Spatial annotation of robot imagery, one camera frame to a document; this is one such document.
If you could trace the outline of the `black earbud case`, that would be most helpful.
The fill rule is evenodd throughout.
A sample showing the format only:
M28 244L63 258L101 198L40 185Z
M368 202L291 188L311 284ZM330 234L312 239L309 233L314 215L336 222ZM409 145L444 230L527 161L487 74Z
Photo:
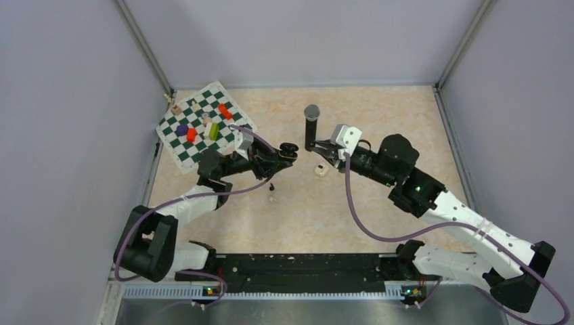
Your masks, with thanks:
M294 143L284 142L280 144L278 156L281 159L295 161L298 158L299 147Z

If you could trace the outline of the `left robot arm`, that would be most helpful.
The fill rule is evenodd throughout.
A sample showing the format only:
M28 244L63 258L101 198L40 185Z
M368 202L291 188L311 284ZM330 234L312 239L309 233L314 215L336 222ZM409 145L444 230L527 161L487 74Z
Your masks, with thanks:
M192 271L201 280L212 278L217 271L216 250L193 240L177 245L179 226L216 211L238 193L224 177L250 171L260 188L277 172L291 167L298 150L292 143L270 148L255 141L226 155L216 150L202 152L198 182L191 190L156 207L139 205L131 211L113 256L116 279L128 281L121 269L153 282L183 271Z

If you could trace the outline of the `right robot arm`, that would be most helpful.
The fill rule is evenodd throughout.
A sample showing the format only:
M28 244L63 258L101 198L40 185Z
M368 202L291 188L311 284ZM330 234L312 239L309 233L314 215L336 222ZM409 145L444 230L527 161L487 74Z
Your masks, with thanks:
M452 278L488 292L513 311L531 309L555 248L544 241L517 238L466 206L440 181L417 168L419 153L407 138L386 136L373 152L360 131L351 128L328 140L306 135L305 149L345 175L357 173L390 187L389 198L396 207L429 224L443 224L446 232L469 248L468 253L444 251L402 238L397 250L397 271L402 277Z

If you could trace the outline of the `white earbud case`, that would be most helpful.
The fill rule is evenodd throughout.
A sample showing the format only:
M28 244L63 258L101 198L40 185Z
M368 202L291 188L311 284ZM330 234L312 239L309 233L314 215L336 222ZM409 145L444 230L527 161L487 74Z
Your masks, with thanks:
M329 170L330 168L328 165L325 165L324 163L319 163L315 166L313 171L316 176L325 177L328 174Z

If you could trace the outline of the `black microphone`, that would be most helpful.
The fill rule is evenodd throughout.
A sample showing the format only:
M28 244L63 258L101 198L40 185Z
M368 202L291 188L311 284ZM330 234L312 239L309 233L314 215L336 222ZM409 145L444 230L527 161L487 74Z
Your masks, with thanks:
M305 116L305 149L310 152L314 147L317 132L317 120L320 116L320 109L315 104L309 104L304 109Z

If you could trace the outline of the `white block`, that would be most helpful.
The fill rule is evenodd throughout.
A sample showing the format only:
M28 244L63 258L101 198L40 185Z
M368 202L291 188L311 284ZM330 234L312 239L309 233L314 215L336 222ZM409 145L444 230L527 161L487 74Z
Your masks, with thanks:
M204 138L209 138L209 137L210 137L212 126L213 126L212 123L207 123L207 124L204 126L204 132L203 132Z

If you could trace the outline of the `red block long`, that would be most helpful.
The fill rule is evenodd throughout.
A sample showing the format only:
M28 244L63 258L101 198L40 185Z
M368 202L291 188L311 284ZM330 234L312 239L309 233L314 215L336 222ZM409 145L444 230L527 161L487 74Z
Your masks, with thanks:
M227 120L233 119L233 114L229 111L225 104L220 103L217 107L220 111L220 114L223 115Z

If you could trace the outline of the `grey cylinder piece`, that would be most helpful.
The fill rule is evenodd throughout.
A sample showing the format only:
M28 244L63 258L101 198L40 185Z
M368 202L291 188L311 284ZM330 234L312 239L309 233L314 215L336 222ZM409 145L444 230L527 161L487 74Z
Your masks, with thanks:
M210 122L211 122L211 117L210 117L209 113L204 112L204 113L202 114L202 124L203 124L203 125L207 125L207 124L210 123Z

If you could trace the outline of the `green white chessboard mat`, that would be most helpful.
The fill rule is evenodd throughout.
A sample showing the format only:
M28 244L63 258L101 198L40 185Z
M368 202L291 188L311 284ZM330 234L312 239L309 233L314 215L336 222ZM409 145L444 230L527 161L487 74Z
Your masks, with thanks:
M201 107L197 112L192 110L193 102L198 103ZM232 120L227 120L220 114L217 107L220 103L225 104L233 114ZM174 163L183 174L197 169L200 153L206 149L214 149L219 153L223 153L233 147L234 130L229 128L230 125L244 126L252 131L258 129L254 121L219 81L208 84L200 91L174 105L178 105L182 109L182 113L174 116L171 113L171 108L169 108L157 125L156 132ZM219 135L216 141L203 136L205 125L202 124L202 114L204 112L209 113L211 123L219 124ZM197 137L194 143L187 142L186 136L176 136L175 130L180 124L187 125L189 128L195 128Z

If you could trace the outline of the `red block small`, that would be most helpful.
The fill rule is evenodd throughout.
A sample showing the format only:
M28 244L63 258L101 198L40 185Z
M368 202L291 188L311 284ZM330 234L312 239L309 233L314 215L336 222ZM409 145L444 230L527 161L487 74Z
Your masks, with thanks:
M194 143L197 137L197 131L195 128L189 128L186 133L186 141L189 143Z

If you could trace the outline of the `purple block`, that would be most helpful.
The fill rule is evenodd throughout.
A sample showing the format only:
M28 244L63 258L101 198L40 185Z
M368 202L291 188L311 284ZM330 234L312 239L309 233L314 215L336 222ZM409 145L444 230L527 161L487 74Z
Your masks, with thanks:
M186 136L188 133L188 130L189 130L189 127L187 125L180 124L177 126L177 128L175 130L176 136L178 136L178 137Z

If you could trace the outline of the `tan wooden block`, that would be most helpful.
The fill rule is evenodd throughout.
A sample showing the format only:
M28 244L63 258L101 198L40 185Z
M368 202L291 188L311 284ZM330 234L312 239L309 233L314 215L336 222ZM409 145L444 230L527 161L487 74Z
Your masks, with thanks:
M181 109L178 105L174 105L174 106L171 107L171 113L172 113L174 116L177 116L177 115L179 115L179 114L182 113L182 109Z

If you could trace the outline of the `left corner post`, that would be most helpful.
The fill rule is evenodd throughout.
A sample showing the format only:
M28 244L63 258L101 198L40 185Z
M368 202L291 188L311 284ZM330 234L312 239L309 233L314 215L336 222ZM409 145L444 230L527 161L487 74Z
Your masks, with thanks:
M145 61L150 67L157 81L160 83L164 94L167 97L172 97L174 89L169 83L163 69L160 67L158 59L154 55L152 48L150 47L141 28L139 27L139 24L137 23L135 16L132 14L127 2L125 0L112 0L112 2L116 6L122 19L125 21L128 31L131 33L132 38L144 56Z

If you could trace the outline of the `corner post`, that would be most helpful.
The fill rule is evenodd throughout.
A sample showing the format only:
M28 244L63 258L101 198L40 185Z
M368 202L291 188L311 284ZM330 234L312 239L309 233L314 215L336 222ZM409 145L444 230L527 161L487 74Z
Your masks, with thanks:
M494 6L498 1L496 0L484 0L481 2L478 10L474 14L468 28L465 30L460 42L458 43L454 53L452 54L451 58L449 59L446 67L444 68L439 80L435 83L435 89L437 92L442 91L442 89L446 86L449 82L452 74L454 73L455 69L458 67L458 64L465 56L468 48L470 47L471 43L473 42L474 38L478 35L478 32L481 29L482 24L484 23L485 19L488 17Z
M150 47L141 28L139 27L139 24L137 23L135 16L132 14L127 2L125 0L112 0L112 2L116 6L122 19L125 21L128 31L131 33L132 38L144 56L145 61L150 67L157 81L160 83L164 94L167 97L172 97L174 89L169 83L163 69L160 67L158 59L154 55L152 48Z

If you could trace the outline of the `right corner post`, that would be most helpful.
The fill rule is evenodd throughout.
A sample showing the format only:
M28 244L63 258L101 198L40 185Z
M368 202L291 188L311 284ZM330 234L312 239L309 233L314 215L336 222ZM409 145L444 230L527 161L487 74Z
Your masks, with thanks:
M474 14L468 28L465 30L460 42L458 43L454 53L452 54L451 58L449 59L446 67L444 68L439 80L435 83L435 89L437 92L442 91L442 89L446 86L449 82L452 74L454 73L455 69L458 67L458 64L465 56L468 48L470 47L471 43L473 42L474 38L478 35L478 32L481 29L482 24L484 23L485 19L488 17L494 6L498 1L496 0L484 0L481 2L478 10Z

